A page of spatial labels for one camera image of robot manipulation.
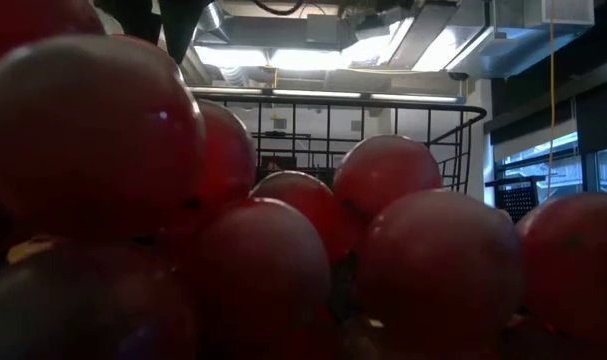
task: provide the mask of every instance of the metal wire cage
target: metal wire cage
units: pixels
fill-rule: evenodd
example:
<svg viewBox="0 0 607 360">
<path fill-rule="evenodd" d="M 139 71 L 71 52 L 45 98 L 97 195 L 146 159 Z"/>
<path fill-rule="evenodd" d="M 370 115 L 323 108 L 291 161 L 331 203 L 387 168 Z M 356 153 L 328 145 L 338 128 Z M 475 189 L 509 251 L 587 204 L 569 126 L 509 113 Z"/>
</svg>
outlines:
<svg viewBox="0 0 607 360">
<path fill-rule="evenodd" d="M 471 126 L 486 116 L 479 107 L 366 98 L 195 97 L 222 103 L 245 123 L 257 151 L 257 181 L 272 172 L 297 170 L 330 187 L 352 147 L 370 136 L 396 134 L 423 142 L 441 168 L 443 187 L 467 193 Z"/>
</svg>

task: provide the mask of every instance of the pile of red balls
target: pile of red balls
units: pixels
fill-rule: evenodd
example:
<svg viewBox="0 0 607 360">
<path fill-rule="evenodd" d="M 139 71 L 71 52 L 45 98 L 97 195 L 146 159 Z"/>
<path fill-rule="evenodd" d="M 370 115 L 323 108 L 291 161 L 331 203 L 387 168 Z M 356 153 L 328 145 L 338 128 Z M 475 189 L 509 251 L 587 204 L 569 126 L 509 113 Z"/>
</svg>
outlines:
<svg viewBox="0 0 607 360">
<path fill-rule="evenodd" d="M 332 190 L 255 174 L 158 48 L 87 0 L 0 1 L 0 359 L 607 356 L 607 195 L 515 226 L 401 136 Z"/>
</svg>

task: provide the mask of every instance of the yellow cable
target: yellow cable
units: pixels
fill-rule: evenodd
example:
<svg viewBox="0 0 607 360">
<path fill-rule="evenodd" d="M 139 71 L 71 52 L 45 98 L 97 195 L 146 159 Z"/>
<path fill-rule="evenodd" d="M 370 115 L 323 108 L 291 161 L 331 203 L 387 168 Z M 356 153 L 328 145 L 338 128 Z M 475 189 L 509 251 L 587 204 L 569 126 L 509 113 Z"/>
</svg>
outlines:
<svg viewBox="0 0 607 360">
<path fill-rule="evenodd" d="M 552 162 L 554 161 L 554 126 L 556 125 L 556 88 L 555 88 L 555 70 L 554 63 L 554 0 L 550 0 L 550 110 L 552 113 L 552 124 L 550 126 L 550 156 L 547 165 L 547 198 L 552 194 Z"/>
</svg>

